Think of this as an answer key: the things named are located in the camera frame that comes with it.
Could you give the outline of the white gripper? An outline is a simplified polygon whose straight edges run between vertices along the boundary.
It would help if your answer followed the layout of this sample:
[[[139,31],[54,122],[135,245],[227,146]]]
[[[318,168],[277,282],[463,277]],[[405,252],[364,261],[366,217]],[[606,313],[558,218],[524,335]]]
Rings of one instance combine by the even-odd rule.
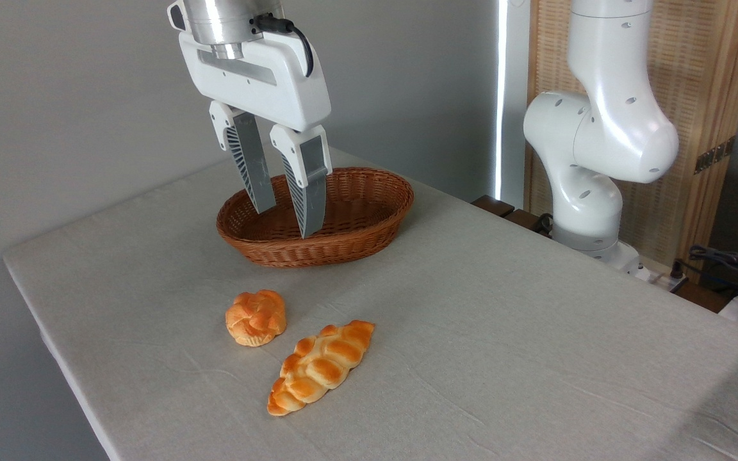
[[[317,56],[306,76],[304,44],[297,35],[264,32],[242,44],[241,58],[229,60],[217,58],[185,31],[179,45],[197,91],[213,100],[209,114],[218,143],[231,154],[256,212],[276,205],[258,116],[276,123],[270,140],[281,153],[301,237],[315,234],[324,225],[326,178],[332,173],[319,125],[331,114],[331,102]]]

